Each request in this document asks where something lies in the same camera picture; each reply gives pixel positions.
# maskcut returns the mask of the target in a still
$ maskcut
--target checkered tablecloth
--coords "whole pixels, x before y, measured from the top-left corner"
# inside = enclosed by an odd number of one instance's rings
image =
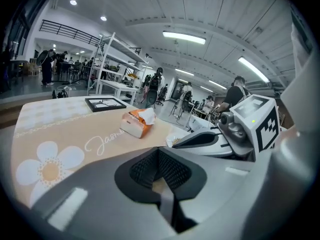
[[[85,117],[93,112],[85,98],[114,98],[113,96],[90,96],[48,99],[25,104],[15,126],[15,133],[27,132],[72,118]]]

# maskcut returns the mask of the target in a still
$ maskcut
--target tissue pack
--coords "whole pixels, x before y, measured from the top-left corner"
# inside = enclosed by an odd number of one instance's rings
[[[136,109],[124,113],[120,128],[128,134],[131,134],[137,138],[142,138],[152,127],[152,124],[146,124],[145,119],[139,116],[139,113],[144,111],[146,111],[146,109]]]

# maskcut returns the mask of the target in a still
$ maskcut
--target beige tablecloth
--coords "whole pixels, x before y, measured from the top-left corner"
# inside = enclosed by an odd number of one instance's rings
[[[16,196],[27,206],[86,164],[166,146],[168,134],[182,131],[156,119],[145,137],[136,138],[119,128],[122,115],[134,110],[133,106],[92,113],[85,98],[52,99],[23,106],[12,143],[11,171]]]

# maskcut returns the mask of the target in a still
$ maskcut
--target balcony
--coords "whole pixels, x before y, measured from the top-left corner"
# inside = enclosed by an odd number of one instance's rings
[[[56,35],[61,35],[61,36],[65,36],[68,38],[72,38],[72,39],[76,39],[82,42],[85,42],[87,44],[93,45],[95,47],[98,47],[100,39],[90,35],[88,33],[85,33],[81,30],[75,29],[73,27],[70,26],[66,26],[63,24],[59,24],[53,21],[49,21],[49,20],[43,20],[40,30],[39,31],[43,31],[43,32],[49,32],[49,33],[53,33]],[[101,49],[103,50],[105,43],[102,42],[100,44]]]

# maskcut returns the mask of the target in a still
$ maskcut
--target black t-shirt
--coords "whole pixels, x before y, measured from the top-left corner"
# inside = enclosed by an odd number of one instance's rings
[[[243,89],[244,89],[245,95],[248,95],[249,92],[247,91],[247,89],[246,88],[243,88]],[[228,112],[231,107],[238,104],[238,102],[243,98],[243,96],[244,94],[238,86],[232,86],[226,93],[226,97],[223,101],[225,103],[229,103],[229,107],[222,112]]]

